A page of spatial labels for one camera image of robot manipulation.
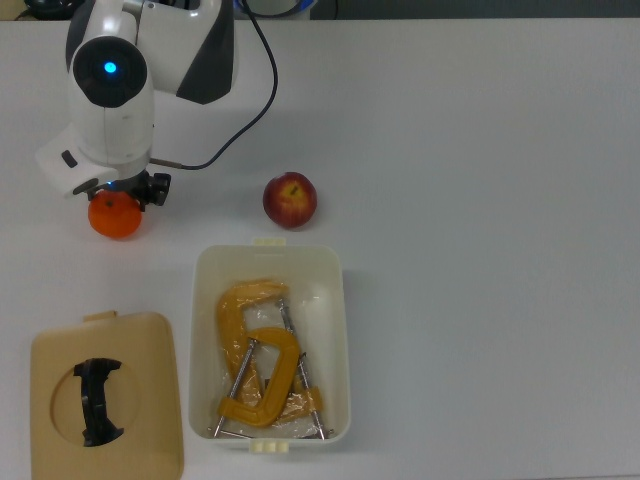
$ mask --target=apple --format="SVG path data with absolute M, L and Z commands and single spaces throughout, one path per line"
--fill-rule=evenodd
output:
M 318 197 L 307 177 L 297 172 L 286 172 L 267 184 L 262 206 L 276 224 L 283 228 L 297 228 L 311 219 L 318 206 Z

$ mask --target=table surface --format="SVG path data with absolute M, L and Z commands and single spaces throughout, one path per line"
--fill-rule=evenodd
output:
M 30 477 L 31 341 L 109 309 L 171 321 L 184 479 L 640 474 L 640 20 L 264 27 L 272 110 L 114 242 L 34 160 L 69 119 L 66 24 L 0 24 L 3 476 Z M 227 97 L 158 94 L 154 156 L 200 163 L 262 107 L 269 64 L 237 30 Z M 319 191 L 299 232 L 262 210 L 289 170 Z M 256 237 L 344 268 L 352 425 L 326 450 L 227 452 L 189 427 L 197 256 Z

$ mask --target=orange fruit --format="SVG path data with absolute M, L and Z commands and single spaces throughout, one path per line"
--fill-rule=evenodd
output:
M 140 222 L 140 205 L 125 192 L 101 190 L 89 203 L 89 223 L 105 237 L 128 237 L 138 229 Z

